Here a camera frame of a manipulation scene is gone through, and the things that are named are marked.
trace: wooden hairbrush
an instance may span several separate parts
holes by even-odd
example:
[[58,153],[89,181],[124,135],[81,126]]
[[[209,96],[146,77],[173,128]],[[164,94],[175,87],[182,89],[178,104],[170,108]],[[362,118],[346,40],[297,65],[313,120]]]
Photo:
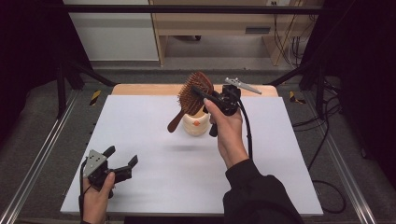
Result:
[[202,72],[196,72],[189,76],[184,86],[178,93],[178,102],[180,104],[180,112],[168,124],[168,131],[172,133],[175,131],[177,125],[185,114],[195,115],[204,105],[204,101],[199,94],[196,94],[192,87],[198,88],[201,92],[209,95],[213,92],[213,84]]

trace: white tabletop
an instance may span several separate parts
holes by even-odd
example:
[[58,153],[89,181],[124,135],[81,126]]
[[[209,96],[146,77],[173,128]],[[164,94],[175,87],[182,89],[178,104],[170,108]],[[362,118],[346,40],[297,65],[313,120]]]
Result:
[[[276,176],[302,216],[323,212],[280,97],[242,97],[250,120],[253,159],[263,175]],[[166,129],[180,107],[176,96],[110,95],[96,124],[91,149],[115,146],[109,168],[125,166],[137,155],[133,177],[120,182],[109,200],[109,214],[145,216],[216,216],[230,190],[217,139],[194,137],[181,127]],[[79,170],[61,212],[78,214]]]

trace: white cup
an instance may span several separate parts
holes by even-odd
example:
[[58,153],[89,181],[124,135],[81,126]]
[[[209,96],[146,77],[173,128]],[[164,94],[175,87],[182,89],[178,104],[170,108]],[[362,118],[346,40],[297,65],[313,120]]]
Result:
[[185,114],[183,116],[184,130],[193,136],[199,136],[209,128],[209,115],[203,111],[204,107],[194,116]]

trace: black pole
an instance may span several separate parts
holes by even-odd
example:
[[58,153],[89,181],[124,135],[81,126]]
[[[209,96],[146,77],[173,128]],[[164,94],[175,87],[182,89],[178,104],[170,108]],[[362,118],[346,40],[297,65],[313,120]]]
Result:
[[110,80],[108,80],[108,79],[105,78],[105,77],[100,76],[99,74],[97,74],[96,72],[94,72],[93,70],[91,70],[90,68],[84,66],[84,65],[81,64],[81,63],[77,63],[76,61],[70,60],[70,61],[68,62],[68,64],[70,64],[70,66],[74,67],[74,68],[77,69],[78,71],[80,71],[80,72],[82,72],[82,73],[84,73],[84,74],[86,74],[86,75],[88,75],[88,76],[90,76],[90,77],[93,77],[94,79],[96,79],[96,80],[102,82],[103,84],[107,85],[108,87],[114,87],[114,86],[116,86],[117,84],[119,84],[119,83],[110,81]]
[[312,57],[306,62],[300,65],[299,67],[291,70],[288,72],[286,75],[279,77],[278,79],[264,84],[264,85],[272,85],[272,86],[277,86],[282,84],[283,82],[289,80],[292,77],[295,77],[297,75],[303,75],[303,79],[300,82],[300,87],[302,90],[307,90],[312,86],[312,80],[314,79],[313,74],[305,74],[305,72],[313,72],[312,67],[313,66],[318,66],[320,61],[329,54],[329,52],[333,49],[330,49],[330,40],[335,36],[335,31],[338,28],[338,26],[341,24],[341,22],[344,20],[345,16],[349,12],[349,10],[352,8],[352,6],[355,4],[357,0],[353,0],[347,9],[342,13],[340,16],[340,19],[337,20],[335,25],[332,27],[329,33],[326,34],[326,36],[323,38],[323,40],[320,42],[320,45],[318,46],[317,50],[314,51],[312,54]]
[[248,6],[183,6],[183,5],[59,5],[46,4],[46,9],[74,13],[215,13],[215,14],[288,14],[322,15],[338,12],[326,7],[248,7]]

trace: white wall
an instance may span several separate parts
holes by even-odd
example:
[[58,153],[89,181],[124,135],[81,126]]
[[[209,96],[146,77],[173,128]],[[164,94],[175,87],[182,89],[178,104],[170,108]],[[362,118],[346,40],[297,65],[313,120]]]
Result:
[[[64,0],[65,4],[148,5],[148,0]],[[70,13],[91,61],[158,61],[148,13]]]

